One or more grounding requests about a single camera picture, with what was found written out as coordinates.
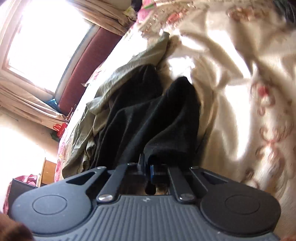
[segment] black fabric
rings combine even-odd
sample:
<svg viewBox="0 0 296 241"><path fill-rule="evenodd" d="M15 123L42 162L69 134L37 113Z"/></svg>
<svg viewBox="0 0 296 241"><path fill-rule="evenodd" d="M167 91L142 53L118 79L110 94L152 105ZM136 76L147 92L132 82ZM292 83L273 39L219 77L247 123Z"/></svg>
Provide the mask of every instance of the black fabric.
<svg viewBox="0 0 296 241"><path fill-rule="evenodd" d="M116 95L104 129L95 137L91 168L118 164L191 165L199 125L199 105L186 77L175 80L162 96L155 67L140 66Z"/></svg>
<svg viewBox="0 0 296 241"><path fill-rule="evenodd" d="M142 0L131 0L131 6L138 12L142 7Z"/></svg>
<svg viewBox="0 0 296 241"><path fill-rule="evenodd" d="M273 0L279 14L283 15L291 23L296 24L295 0Z"/></svg>

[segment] pink fabric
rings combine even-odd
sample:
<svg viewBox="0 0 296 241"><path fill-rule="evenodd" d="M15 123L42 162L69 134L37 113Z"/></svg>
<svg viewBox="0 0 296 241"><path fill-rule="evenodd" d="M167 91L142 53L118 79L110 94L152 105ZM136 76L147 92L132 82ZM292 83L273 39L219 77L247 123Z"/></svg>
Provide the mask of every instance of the pink fabric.
<svg viewBox="0 0 296 241"><path fill-rule="evenodd" d="M148 8L148 9L144 9L143 7L153 3L153 0L142 0L142 7L141 9L138 11L138 16L137 16L137 23L141 23L145 20L145 18L148 16L148 14L150 13L150 11L153 8Z"/></svg>
<svg viewBox="0 0 296 241"><path fill-rule="evenodd" d="M16 177L15 178L16 180L18 181L21 181L23 183L27 183L27 184L30 184L32 186L36 186L37 184L37 176L36 175L33 175L31 174L30 176L19 176L19 177ZM7 188L7 192L6 192L6 197L5 197L5 202L4 202L4 205L3 205L3 213L4 214L8 214L8 196L9 196L9 193L10 193L10 188L11 188L11 183L9 183L8 185L8 188Z"/></svg>
<svg viewBox="0 0 296 241"><path fill-rule="evenodd" d="M66 157L67 147L65 145L67 143L67 140L69 140L68 131L69 129L66 128L64 134L62 135L62 138L59 141L59 149L57 153L57 165L54 172L54 182L58 182L60 180L62 163Z"/></svg>

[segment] sunlight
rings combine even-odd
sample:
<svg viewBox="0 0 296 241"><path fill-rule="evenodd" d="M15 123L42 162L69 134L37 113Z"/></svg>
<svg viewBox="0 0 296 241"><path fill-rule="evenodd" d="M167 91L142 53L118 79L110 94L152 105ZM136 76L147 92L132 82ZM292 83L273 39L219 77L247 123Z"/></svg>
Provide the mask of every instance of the sunlight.
<svg viewBox="0 0 296 241"><path fill-rule="evenodd" d="M52 92L92 23L62 0L33 0L8 54L12 71Z"/></svg>
<svg viewBox="0 0 296 241"><path fill-rule="evenodd" d="M180 39L182 41L182 44L188 48L198 50L198 51L205 51L206 47L201 45L196 40L193 40L190 38L190 36L180 36Z"/></svg>
<svg viewBox="0 0 296 241"><path fill-rule="evenodd" d="M179 58L171 58L167 61L170 66L170 73L173 79L180 76L185 76L192 84L191 72L195 68L195 64L191 57L185 56Z"/></svg>
<svg viewBox="0 0 296 241"><path fill-rule="evenodd" d="M234 157L239 160L248 149L248 141L250 138L250 116L251 106L249 102L249 89L245 85L227 85L225 87L225 96L233 108L236 119L237 129L237 152Z"/></svg>
<svg viewBox="0 0 296 241"><path fill-rule="evenodd" d="M223 50L227 53L230 59L233 60L234 64L240 70L244 78L250 78L251 73L246 65L244 59L239 55L238 51L235 49L231 39L225 31L213 30L209 31L209 37L219 44Z"/></svg>

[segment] wooden cabinet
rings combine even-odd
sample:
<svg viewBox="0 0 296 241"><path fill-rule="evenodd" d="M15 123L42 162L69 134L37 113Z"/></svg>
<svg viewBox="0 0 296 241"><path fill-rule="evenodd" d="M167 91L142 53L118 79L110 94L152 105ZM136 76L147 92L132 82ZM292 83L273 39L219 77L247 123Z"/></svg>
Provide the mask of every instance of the wooden cabinet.
<svg viewBox="0 0 296 241"><path fill-rule="evenodd" d="M54 182L55 167L55 163L48 161L46 159L44 160L41 172L41 186L48 185Z"/></svg>

